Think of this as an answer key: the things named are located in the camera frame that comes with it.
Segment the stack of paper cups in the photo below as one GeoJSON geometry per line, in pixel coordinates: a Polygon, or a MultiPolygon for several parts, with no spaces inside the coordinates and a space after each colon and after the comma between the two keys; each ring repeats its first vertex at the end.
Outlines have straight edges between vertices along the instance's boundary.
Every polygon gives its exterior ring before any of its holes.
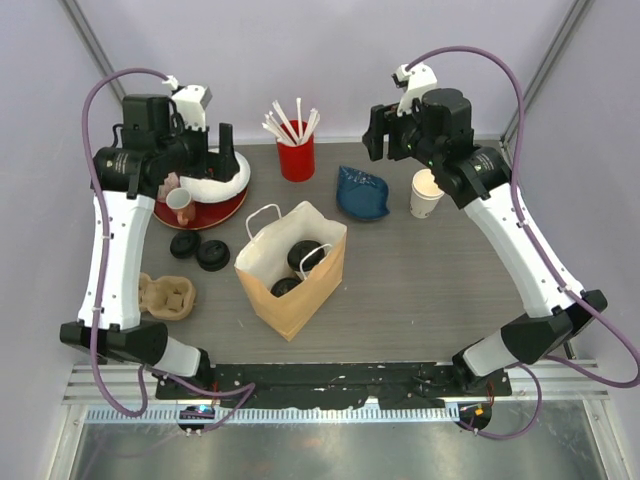
{"type": "Polygon", "coordinates": [[[432,172],[429,169],[419,170],[411,182],[410,213],[419,219],[427,218],[444,195],[432,172]]]}

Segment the stack of black lids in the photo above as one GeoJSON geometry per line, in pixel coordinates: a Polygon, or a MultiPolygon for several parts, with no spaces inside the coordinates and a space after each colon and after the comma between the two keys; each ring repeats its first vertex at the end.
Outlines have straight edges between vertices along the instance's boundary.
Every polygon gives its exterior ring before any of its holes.
{"type": "Polygon", "coordinates": [[[230,261],[228,245],[221,240],[208,240],[201,243],[196,252],[198,265],[207,272],[223,269],[230,261]]]}

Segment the single black lid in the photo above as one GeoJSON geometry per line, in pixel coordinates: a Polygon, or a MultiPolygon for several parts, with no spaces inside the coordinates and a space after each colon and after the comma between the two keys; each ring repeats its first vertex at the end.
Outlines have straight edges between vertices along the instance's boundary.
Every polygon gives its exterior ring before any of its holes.
{"type": "Polygon", "coordinates": [[[202,237],[197,231],[181,230],[170,242],[170,254],[176,259],[194,257],[201,246],[202,237]]]}

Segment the brown paper bag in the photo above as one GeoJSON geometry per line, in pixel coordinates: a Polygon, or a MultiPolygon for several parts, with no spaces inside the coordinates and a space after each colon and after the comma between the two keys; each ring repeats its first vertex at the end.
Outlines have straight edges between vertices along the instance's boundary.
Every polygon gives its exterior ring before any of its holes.
{"type": "Polygon", "coordinates": [[[264,205],[245,229],[236,274],[256,315],[291,341],[342,282],[347,226],[303,201],[286,214],[264,205]]]}

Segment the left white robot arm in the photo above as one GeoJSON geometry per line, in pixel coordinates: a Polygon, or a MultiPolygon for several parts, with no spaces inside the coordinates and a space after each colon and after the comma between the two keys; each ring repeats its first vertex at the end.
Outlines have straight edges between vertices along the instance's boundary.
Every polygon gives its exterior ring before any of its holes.
{"type": "Polygon", "coordinates": [[[231,125],[220,124],[219,147],[209,148],[209,101],[208,90],[195,85],[170,96],[124,98],[120,139],[89,155],[95,208],[89,279],[77,319],[60,328],[66,345],[178,375],[179,388],[193,399],[213,385],[204,353],[171,338],[165,325],[142,320],[138,279],[158,190],[170,174],[201,204],[227,202],[248,184],[231,125]]]}

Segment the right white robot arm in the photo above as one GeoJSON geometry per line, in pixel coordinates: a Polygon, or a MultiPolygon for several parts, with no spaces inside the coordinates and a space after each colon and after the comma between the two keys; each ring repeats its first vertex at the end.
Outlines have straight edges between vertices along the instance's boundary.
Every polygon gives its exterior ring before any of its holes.
{"type": "Polygon", "coordinates": [[[536,230],[522,199],[511,197],[512,171],[501,153],[474,141],[472,106],[451,88],[434,89],[399,104],[375,105],[362,137],[371,160],[414,158],[429,168],[437,186],[478,226],[502,261],[521,297],[524,312],[452,359],[457,391],[472,395],[494,372],[516,363],[532,365],[572,339],[604,311],[599,290],[577,289],[571,298],[553,271],[562,269],[551,249],[538,254],[527,233],[536,230]]]}

